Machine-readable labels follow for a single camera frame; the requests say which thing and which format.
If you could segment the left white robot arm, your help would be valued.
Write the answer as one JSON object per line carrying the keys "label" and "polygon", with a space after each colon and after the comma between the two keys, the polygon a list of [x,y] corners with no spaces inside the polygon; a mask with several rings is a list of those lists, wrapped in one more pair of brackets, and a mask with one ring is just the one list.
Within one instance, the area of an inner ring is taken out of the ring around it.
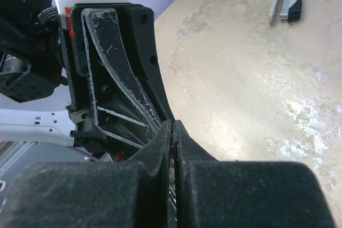
{"label": "left white robot arm", "polygon": [[59,86],[63,111],[1,110],[1,138],[132,156],[173,121],[154,11],[132,0],[1,0],[1,95],[23,104]]}

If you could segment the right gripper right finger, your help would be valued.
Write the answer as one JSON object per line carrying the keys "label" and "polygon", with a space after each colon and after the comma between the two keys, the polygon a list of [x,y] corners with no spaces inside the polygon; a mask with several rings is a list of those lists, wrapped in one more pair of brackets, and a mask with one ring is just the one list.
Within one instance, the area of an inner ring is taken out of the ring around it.
{"label": "right gripper right finger", "polygon": [[219,161],[173,124],[178,227],[334,227],[309,167],[291,161]]}

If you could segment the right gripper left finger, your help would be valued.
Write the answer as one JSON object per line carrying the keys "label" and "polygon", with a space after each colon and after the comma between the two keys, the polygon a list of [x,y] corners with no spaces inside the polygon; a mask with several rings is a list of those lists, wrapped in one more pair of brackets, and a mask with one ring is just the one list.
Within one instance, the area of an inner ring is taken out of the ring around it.
{"label": "right gripper left finger", "polygon": [[1,212],[1,227],[167,227],[172,124],[121,162],[26,167]]}

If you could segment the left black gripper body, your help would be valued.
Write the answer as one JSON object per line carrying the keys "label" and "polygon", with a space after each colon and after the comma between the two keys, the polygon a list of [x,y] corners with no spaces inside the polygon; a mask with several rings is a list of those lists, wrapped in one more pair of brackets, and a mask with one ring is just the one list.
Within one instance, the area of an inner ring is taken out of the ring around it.
{"label": "left black gripper body", "polygon": [[66,69],[71,103],[66,107],[75,128],[70,131],[73,147],[84,147],[100,159],[106,152],[113,159],[128,156],[128,146],[102,133],[94,124],[91,109],[89,72],[83,38],[81,12],[86,8],[109,7],[109,4],[75,4],[60,16],[66,28],[59,29],[61,56]]}

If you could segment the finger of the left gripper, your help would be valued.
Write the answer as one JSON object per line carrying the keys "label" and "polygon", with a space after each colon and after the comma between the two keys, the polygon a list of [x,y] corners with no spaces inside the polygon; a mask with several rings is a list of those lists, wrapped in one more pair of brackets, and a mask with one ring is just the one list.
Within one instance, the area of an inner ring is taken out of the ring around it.
{"label": "finger of the left gripper", "polygon": [[175,121],[158,63],[154,12],[140,4],[117,7],[120,32],[133,70],[162,121]]}
{"label": "finger of the left gripper", "polygon": [[81,12],[95,126],[116,141],[144,147],[161,119],[134,75],[113,8]]}

